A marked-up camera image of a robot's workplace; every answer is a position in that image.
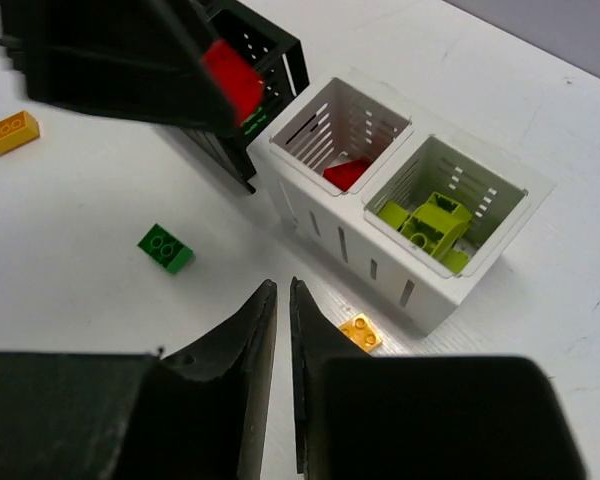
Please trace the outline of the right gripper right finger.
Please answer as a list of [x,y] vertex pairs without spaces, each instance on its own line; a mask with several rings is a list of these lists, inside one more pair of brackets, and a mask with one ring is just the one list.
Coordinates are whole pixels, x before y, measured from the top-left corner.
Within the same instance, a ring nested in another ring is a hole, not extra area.
[[545,373],[504,355],[374,357],[290,285],[296,464],[306,479],[583,479]]

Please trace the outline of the lime long lego edge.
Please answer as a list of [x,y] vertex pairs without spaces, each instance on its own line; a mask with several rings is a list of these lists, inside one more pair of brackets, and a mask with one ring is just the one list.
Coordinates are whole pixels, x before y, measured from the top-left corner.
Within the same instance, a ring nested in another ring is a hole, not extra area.
[[473,214],[460,202],[433,192],[398,232],[438,261],[468,230]]

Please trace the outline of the red arched lego green top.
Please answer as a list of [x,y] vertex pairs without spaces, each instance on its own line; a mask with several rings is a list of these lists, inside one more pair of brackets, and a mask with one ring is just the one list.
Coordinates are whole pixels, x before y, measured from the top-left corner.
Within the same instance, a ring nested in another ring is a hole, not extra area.
[[240,127],[259,108],[264,80],[224,39],[214,41],[201,61],[232,107],[234,125]]

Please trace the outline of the lime small lego brick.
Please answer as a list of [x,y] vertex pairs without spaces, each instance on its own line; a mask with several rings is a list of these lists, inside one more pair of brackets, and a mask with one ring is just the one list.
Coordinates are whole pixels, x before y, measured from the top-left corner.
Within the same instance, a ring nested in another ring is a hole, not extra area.
[[391,200],[385,203],[377,216],[398,232],[405,231],[411,219],[411,214],[405,208]]

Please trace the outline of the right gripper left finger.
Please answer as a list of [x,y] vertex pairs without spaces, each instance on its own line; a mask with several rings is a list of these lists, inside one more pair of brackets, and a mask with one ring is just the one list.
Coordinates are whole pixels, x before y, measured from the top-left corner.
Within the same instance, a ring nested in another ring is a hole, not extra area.
[[0,352],[0,479],[256,479],[277,287],[179,351]]

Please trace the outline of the red rounded lego block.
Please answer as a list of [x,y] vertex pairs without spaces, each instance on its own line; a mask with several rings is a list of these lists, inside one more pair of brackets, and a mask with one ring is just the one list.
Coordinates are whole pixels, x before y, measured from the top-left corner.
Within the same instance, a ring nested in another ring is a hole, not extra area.
[[350,160],[326,168],[323,177],[340,191],[348,192],[371,165],[372,162],[367,158]]

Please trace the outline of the lime lego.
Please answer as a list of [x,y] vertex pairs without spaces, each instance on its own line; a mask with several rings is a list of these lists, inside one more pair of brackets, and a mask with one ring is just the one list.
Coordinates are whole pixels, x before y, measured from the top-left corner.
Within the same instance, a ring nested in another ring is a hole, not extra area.
[[440,263],[453,274],[459,274],[465,268],[470,258],[466,252],[450,248],[441,258]]

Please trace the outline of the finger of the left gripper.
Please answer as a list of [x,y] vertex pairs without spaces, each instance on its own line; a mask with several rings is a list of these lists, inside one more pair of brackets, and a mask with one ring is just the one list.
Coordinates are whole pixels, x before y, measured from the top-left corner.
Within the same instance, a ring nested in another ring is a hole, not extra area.
[[0,1],[0,52],[31,101],[229,133],[237,109],[203,62],[219,35],[196,1]]

